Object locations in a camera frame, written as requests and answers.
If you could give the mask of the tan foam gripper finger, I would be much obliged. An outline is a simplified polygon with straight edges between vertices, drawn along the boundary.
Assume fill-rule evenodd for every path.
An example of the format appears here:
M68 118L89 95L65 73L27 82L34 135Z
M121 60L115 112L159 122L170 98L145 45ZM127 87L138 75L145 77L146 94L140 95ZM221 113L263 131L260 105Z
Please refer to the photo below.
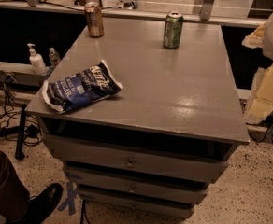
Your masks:
M261 48L263 55L273 61L273 25L264 23L247 35L242 45L250 49ZM251 84L244 119L248 124L258 124L273 112L273 63L259 67Z

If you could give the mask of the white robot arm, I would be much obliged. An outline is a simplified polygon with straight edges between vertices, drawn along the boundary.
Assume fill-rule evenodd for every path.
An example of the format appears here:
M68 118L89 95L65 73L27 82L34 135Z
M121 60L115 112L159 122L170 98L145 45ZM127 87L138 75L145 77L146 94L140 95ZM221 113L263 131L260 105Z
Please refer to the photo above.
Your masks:
M242 45L261 48L263 55L273 61L273 13L266 23L247 35ZM273 64L267 69L259 67L251 84L251 95L246 103L244 119L248 124L258 124L273 112Z

